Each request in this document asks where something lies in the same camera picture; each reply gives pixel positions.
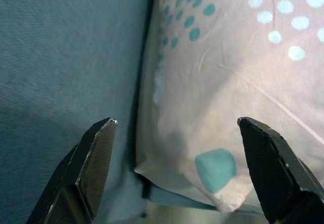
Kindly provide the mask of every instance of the teal fabric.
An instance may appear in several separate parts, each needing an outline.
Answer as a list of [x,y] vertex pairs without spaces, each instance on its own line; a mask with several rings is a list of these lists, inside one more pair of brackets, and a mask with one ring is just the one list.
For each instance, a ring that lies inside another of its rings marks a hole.
[[[149,181],[146,182],[145,189],[146,198],[160,205],[216,210],[216,208],[213,205],[203,204],[198,201],[186,198],[184,196],[163,190],[158,186],[150,183]],[[256,213],[254,211],[236,210],[235,213],[243,215],[261,216],[261,214]]]
[[226,149],[215,149],[196,156],[195,165],[202,184],[212,194],[236,176],[235,159]]
[[25,223],[93,123],[115,137],[97,223],[145,210],[132,172],[137,86],[152,0],[0,0],[0,222]]

